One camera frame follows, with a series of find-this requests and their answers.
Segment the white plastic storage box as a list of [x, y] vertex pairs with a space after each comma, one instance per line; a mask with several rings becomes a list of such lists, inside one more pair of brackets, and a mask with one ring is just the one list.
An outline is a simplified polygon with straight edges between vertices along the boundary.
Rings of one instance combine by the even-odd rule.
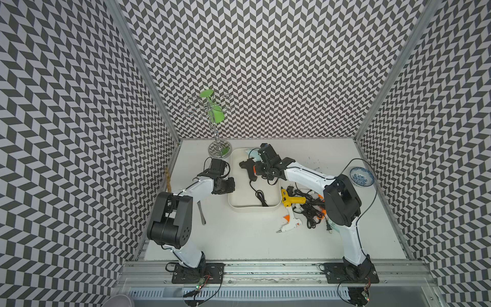
[[257, 175], [250, 181], [249, 172], [240, 167], [241, 162], [254, 158], [252, 148], [237, 148], [230, 156], [230, 176], [234, 178], [235, 190], [228, 194], [231, 208], [237, 212], [271, 212], [281, 204], [280, 183], [272, 185]]

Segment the black glue gun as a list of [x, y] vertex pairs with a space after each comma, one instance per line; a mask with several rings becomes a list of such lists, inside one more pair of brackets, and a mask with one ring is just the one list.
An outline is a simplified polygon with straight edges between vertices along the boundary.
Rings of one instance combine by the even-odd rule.
[[242, 169], [246, 170], [248, 173], [249, 186], [254, 191], [255, 197], [260, 201], [262, 207], [268, 207], [264, 192], [260, 189], [255, 189], [252, 184], [253, 182], [257, 181], [255, 165], [256, 163], [252, 159], [247, 159], [246, 161], [239, 162], [239, 166]]

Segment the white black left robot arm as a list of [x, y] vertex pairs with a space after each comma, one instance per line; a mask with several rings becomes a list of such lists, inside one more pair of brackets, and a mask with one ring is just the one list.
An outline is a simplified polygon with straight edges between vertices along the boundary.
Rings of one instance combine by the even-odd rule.
[[195, 203], [212, 195], [235, 190], [231, 167], [222, 159], [212, 158], [210, 166], [199, 173], [186, 188], [157, 195], [147, 226], [147, 239], [164, 250], [171, 250], [181, 266], [197, 269], [205, 261], [204, 253], [191, 243]]

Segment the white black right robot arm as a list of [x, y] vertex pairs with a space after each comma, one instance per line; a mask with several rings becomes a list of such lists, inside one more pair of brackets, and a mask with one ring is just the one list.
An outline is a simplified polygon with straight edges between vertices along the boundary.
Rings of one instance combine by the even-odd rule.
[[361, 281], [367, 278], [373, 269], [371, 259], [363, 251], [358, 231], [362, 201], [349, 177], [342, 173], [328, 176], [292, 158], [282, 159], [268, 143], [260, 145], [258, 154], [261, 161], [255, 166], [257, 175], [268, 180], [294, 182], [323, 196], [328, 221], [342, 239], [344, 254], [341, 267], [345, 279]]

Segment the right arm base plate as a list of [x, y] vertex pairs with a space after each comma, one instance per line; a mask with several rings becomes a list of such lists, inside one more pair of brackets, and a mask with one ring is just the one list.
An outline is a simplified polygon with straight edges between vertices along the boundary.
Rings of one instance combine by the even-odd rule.
[[378, 284], [380, 279], [375, 266], [370, 262], [364, 262], [359, 266], [350, 263], [324, 263], [321, 265], [329, 284]]

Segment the mint green glue gun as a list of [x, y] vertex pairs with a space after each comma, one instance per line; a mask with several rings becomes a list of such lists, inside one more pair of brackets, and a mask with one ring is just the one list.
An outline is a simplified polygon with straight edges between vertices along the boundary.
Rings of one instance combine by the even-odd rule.
[[262, 158], [259, 154], [259, 148], [251, 148], [246, 150], [248, 158], [252, 159], [254, 162], [262, 162]]

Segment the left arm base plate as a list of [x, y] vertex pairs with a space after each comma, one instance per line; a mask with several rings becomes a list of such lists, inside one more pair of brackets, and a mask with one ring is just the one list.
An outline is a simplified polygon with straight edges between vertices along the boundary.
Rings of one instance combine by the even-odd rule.
[[198, 285], [199, 281], [207, 284], [220, 284], [225, 272], [224, 263], [210, 263], [198, 268], [188, 268], [176, 263], [171, 273], [172, 284]]

